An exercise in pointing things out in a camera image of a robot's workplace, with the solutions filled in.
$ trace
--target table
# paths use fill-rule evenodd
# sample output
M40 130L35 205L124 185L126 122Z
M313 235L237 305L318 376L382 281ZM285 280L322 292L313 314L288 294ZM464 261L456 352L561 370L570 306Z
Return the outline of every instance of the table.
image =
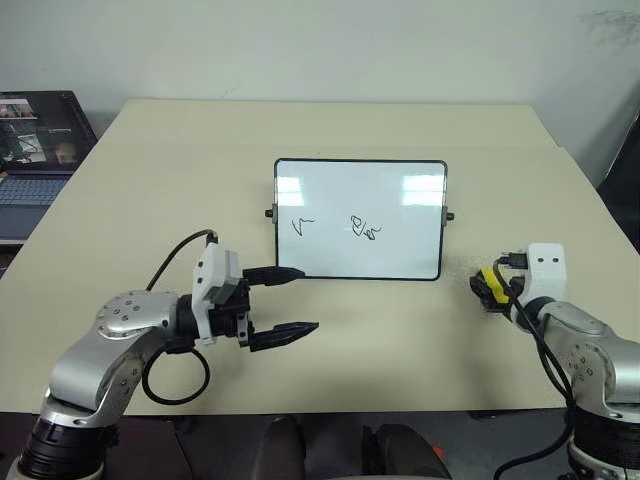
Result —
M640 340L639 257L591 184L527 106L135 100L87 157L0 281L0 410L37 411L57 358L113 295L144 288L168 251L204 227L243 266L275 261L279 157L442 159L449 165L437 282L304 280L255 287L256 327L320 322L259 353L201 348L214 379L164 407L138 389L129 414L534 408L561 405L532 339L486 315L468 277L506 250L560 242L568 300ZM201 244L158 288L186 293ZM161 358L164 396L195 389L190 356Z

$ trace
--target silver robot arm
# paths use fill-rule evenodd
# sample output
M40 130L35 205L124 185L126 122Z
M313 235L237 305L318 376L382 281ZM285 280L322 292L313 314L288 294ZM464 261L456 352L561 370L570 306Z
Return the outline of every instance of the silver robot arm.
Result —
M100 307L93 327L55 365L40 417L8 479L99 478L106 449L117 442L116 425L141 380L147 395L168 405L186 403L204 391L209 367L194 349L196 339L207 345L219 336L237 338L240 346L258 351L286 345L317 328L297 322L255 332L250 286L287 283L304 273L281 267L240 271L237 254L219 245L213 232L194 268L193 295L150 291L179 247L148 290L125 292ZM151 392L146 379L163 352L191 352L200 359L205 382L198 392L181 400Z
M575 408L568 451L575 475L639 480L640 344L562 301L567 276L561 245L531 244L524 252L505 254L498 264L524 271L511 279L509 289L570 379ZM494 272L483 269L471 277L472 290L488 311L504 313L530 333L513 301L501 295Z

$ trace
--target floor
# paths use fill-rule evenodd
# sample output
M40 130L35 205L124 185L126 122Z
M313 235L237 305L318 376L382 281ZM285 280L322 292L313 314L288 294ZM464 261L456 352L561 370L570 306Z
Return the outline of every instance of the floor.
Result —
M186 417L170 421L128 417L120 444L109 453L107 479L227 480L250 478L266 426L265 415ZM360 472L363 425L411 426L445 451L456 480L491 479L501 463L551 443L562 430L562 412L538 410L477 420L465 412L355 413L297 415L307 441L307 478L329 479ZM0 479L24 445L35 417L0 413ZM566 449L510 471L502 479L556 479L567 473Z

